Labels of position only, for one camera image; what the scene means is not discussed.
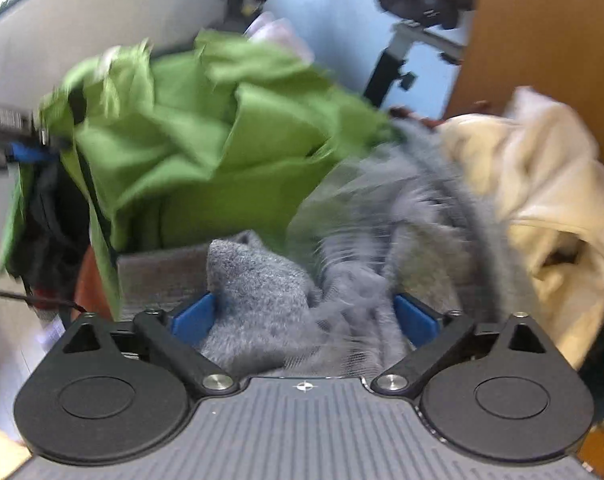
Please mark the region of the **green knit sweater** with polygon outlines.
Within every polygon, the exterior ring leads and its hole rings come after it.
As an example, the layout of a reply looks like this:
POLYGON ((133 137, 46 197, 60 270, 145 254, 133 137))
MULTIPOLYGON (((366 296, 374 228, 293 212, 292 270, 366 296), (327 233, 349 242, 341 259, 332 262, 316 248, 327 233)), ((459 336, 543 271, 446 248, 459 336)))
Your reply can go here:
POLYGON ((116 259, 251 230, 282 252, 326 174, 391 136, 389 119, 267 42, 205 30, 187 52, 145 44, 81 62, 40 102, 71 187, 54 199, 93 248, 113 312, 116 259))

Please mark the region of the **black office chair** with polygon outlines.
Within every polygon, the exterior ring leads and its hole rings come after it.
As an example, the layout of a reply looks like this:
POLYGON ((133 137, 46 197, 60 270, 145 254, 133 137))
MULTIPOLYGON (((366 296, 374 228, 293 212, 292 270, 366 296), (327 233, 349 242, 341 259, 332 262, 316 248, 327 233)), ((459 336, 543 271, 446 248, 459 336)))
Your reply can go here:
POLYGON ((414 44, 424 44, 436 50, 447 64, 462 64, 464 47, 431 29, 457 28, 462 14, 476 6, 476 0, 378 0, 378 3, 381 10, 400 20, 393 26, 392 39, 381 52, 363 92, 364 98, 374 107, 382 105, 394 84, 405 91, 414 84, 416 75, 402 71, 414 44))

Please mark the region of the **grey knit garment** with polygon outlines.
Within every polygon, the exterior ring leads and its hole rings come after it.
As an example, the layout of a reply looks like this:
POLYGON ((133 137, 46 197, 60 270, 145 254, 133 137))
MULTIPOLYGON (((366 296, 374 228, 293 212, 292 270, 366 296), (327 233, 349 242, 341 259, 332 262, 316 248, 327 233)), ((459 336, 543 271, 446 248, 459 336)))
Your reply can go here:
POLYGON ((398 294, 480 323, 537 313, 530 278, 489 200, 438 139, 396 122, 390 142, 339 162, 291 220, 283 255, 214 240, 217 301, 201 353, 232 377, 379 375, 412 348, 398 294))

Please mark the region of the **cream fleece garment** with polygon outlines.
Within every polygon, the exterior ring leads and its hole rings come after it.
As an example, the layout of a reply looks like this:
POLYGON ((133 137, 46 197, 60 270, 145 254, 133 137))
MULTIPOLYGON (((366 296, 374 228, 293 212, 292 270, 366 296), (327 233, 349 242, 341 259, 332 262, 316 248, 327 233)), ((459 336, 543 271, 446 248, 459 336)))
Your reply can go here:
POLYGON ((474 192, 491 197, 533 282, 538 322, 580 368, 604 325, 604 165, 570 106, 530 87, 502 116, 439 125, 447 156, 474 192))

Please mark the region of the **brown wooden board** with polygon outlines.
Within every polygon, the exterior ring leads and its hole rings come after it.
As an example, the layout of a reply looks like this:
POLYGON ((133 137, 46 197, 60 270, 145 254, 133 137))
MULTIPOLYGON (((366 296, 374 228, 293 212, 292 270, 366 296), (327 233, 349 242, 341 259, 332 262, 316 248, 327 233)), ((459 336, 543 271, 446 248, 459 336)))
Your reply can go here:
POLYGON ((500 113, 520 86, 571 106, 604 162, 604 0, 478 0, 444 114, 500 113))

